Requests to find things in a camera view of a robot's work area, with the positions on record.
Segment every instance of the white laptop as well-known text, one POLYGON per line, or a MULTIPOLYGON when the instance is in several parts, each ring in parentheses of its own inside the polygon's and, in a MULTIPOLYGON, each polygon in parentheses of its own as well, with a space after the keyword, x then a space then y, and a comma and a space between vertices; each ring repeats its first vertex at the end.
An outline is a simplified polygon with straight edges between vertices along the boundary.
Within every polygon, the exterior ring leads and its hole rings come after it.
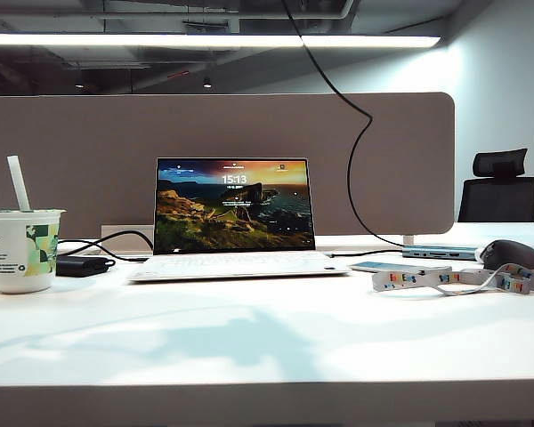
POLYGON ((132 281, 349 271, 315 250, 305 159, 159 158, 155 205, 132 281))

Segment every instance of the computer mouse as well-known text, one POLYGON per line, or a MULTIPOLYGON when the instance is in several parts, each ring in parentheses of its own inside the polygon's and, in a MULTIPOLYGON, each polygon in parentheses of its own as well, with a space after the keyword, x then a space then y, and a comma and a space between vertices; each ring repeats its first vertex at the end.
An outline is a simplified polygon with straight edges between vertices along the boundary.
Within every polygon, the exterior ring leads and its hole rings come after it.
POLYGON ((513 240, 495 240, 481 252, 487 270, 496 270, 509 262, 534 270, 534 248, 513 240))

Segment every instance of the lanyard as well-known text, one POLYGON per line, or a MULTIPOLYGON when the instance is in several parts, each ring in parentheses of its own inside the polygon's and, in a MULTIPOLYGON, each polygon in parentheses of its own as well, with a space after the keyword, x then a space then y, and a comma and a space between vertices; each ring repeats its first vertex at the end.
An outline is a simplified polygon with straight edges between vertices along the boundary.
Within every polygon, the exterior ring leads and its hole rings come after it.
POLYGON ((418 273, 406 271, 382 271, 372 276, 377 292, 410 289, 411 287, 432 287, 447 296, 474 294, 490 289, 500 289, 516 294, 534 291, 534 270, 518 264, 504 264, 497 270, 466 269, 453 271, 450 267, 421 270, 418 273), (453 283, 475 285, 464 291, 450 291, 442 286, 453 283))

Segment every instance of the paper cup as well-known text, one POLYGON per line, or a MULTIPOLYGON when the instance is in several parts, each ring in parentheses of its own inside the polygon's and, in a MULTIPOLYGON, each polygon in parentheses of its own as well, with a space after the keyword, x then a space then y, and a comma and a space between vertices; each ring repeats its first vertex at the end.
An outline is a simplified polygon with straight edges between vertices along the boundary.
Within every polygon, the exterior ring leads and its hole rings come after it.
POLYGON ((25 294, 50 287, 62 212, 0 211, 0 292, 25 294))

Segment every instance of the fluorescent light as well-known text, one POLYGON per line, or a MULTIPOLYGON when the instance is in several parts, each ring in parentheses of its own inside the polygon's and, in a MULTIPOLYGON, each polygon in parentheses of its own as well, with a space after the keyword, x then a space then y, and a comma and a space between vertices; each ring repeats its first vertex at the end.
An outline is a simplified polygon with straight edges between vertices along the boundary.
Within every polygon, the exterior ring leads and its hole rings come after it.
MULTIPOLYGON (((309 47, 431 47, 438 37, 304 36, 309 47)), ((298 36, 208 36, 184 34, 0 34, 0 45, 301 47, 298 36)))
POLYGON ((426 36, 303 36, 309 47, 432 47, 440 37, 426 36))

